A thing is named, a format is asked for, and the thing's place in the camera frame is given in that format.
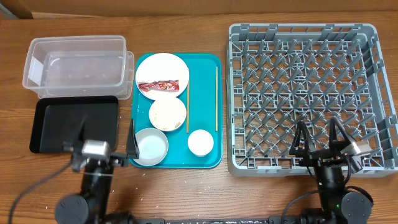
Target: chopstick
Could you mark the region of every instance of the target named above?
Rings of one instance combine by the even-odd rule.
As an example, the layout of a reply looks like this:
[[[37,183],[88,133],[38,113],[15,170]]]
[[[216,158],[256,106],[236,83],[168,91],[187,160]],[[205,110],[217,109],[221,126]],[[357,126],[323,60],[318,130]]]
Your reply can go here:
[[[188,88],[187,88],[187,134],[189,133],[189,86],[191,81],[188,81]]]
[[[218,67],[216,67],[216,131],[218,131]]]

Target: gray dish rack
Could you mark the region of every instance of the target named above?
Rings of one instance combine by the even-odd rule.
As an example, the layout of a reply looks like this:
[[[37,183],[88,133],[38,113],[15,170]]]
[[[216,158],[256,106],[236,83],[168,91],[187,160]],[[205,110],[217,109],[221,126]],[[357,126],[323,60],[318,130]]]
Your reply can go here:
[[[303,120],[317,149],[327,148],[332,116],[379,150],[353,176],[397,170],[398,120],[374,26],[233,24],[228,40],[231,174],[308,174],[289,155],[295,125]]]

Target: cable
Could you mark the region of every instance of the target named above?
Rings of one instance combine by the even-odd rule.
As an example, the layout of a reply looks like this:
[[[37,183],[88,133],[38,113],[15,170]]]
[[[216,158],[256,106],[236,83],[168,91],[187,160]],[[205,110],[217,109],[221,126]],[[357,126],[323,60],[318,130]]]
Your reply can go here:
[[[72,160],[66,164],[65,166],[63,166],[61,169],[59,169],[58,171],[54,172],[53,174],[49,175],[48,177],[34,183],[33,185],[31,185],[30,187],[26,188],[16,199],[15,201],[12,203],[12,207],[10,209],[10,213],[8,214],[8,224],[12,224],[12,216],[14,214],[14,210],[17,207],[18,202],[22,199],[22,197],[24,197],[25,195],[27,195],[29,192],[33,191],[34,189],[36,189],[38,186],[46,183],[47,181],[49,181],[50,179],[58,176],[59,174],[61,174],[63,171],[65,171],[68,167],[70,167],[72,164]]]
[[[365,191],[364,189],[362,189],[361,187],[348,186],[348,187],[346,187],[346,190],[348,190],[348,189],[354,189],[354,190],[356,190],[357,192],[359,192],[359,193],[365,195],[365,197],[367,197],[367,198],[369,199],[369,201],[371,201],[371,203],[372,203],[372,205],[373,205],[373,198],[372,198],[372,196],[371,196],[367,191]]]
[[[349,179],[351,178],[351,157],[348,157],[346,160],[347,160],[348,171],[347,171],[346,180],[344,181],[344,185],[346,185]]]
[[[308,173],[310,173],[310,175],[311,175],[311,177],[314,179],[314,180],[316,180],[316,178],[312,175],[312,173],[311,173],[311,170],[310,170],[310,167],[309,166],[307,166],[307,170],[308,170]]]
[[[281,216],[281,218],[280,218],[280,223],[282,224],[282,223],[285,222],[285,215],[286,215],[286,212],[287,212],[287,210],[289,209],[290,206],[292,206],[296,201],[298,201],[298,200],[300,200],[300,199],[303,199],[303,198],[306,198],[306,197],[308,197],[308,196],[310,196],[310,195],[313,195],[313,194],[316,194],[316,193],[319,193],[319,191],[318,191],[318,190],[310,191],[310,192],[308,192],[308,193],[305,193],[305,194],[299,196],[298,198],[294,199],[294,200],[291,201],[290,203],[288,203],[288,204],[286,205],[285,209],[284,209],[284,212],[282,212],[282,216]]]

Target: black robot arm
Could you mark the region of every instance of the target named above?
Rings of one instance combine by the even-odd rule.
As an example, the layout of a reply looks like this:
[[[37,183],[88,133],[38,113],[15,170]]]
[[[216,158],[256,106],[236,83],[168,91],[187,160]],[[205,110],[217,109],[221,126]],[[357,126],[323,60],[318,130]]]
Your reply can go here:
[[[337,138],[336,127],[343,137],[342,140]],[[329,137],[329,148],[316,151],[305,123],[300,121],[297,124],[290,155],[302,158],[301,166],[313,167],[318,187],[316,192],[319,193],[321,201],[321,208],[304,209],[298,222],[301,224],[366,223],[373,206],[372,197],[365,190],[353,186],[346,187],[346,184],[351,173],[362,169],[361,157],[375,151],[366,141],[355,141],[334,117],[330,120]],[[341,169],[345,165],[348,166],[346,178]]]
[[[84,173],[80,193],[66,196],[56,206],[56,221],[63,224],[135,223],[129,212],[106,215],[114,167],[127,167],[129,159],[139,157],[134,120],[130,125],[132,135],[127,140],[127,154],[112,152],[107,142],[86,140],[84,127],[85,119],[63,143],[64,150],[72,152],[72,170],[80,172],[84,168]]]

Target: small white bowl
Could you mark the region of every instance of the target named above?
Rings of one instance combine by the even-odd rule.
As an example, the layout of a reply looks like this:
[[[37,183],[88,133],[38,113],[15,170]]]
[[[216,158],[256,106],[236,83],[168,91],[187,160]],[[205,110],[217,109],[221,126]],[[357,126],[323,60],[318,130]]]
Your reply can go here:
[[[149,109],[149,120],[161,131],[174,131],[187,117],[184,103],[175,97],[165,97],[154,101]]]
[[[188,147],[196,156],[202,157],[213,149],[214,139],[208,131],[196,130],[189,135]]]
[[[134,161],[142,166],[154,166],[166,157],[169,142],[166,135],[155,128],[146,128],[136,133],[139,158]]]

